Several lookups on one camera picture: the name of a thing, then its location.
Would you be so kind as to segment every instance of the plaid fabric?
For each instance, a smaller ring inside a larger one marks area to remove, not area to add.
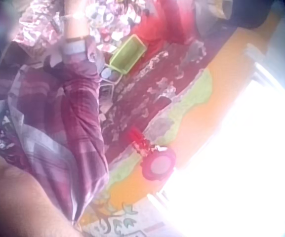
[[[86,45],[87,52],[64,55],[60,79],[25,66],[15,79],[0,72],[0,114],[9,108],[31,174],[72,222],[108,180],[98,118],[100,78],[88,60],[96,47],[89,39]]]

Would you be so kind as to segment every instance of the clutter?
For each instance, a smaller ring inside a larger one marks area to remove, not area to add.
[[[114,52],[122,44],[121,40],[130,34],[129,22],[140,22],[144,7],[143,0],[98,1],[87,6],[85,15],[97,48]],[[32,58],[42,56],[63,35],[64,22],[59,13],[63,8],[62,2],[58,0],[33,0],[20,18],[20,32],[14,41],[20,43]]]

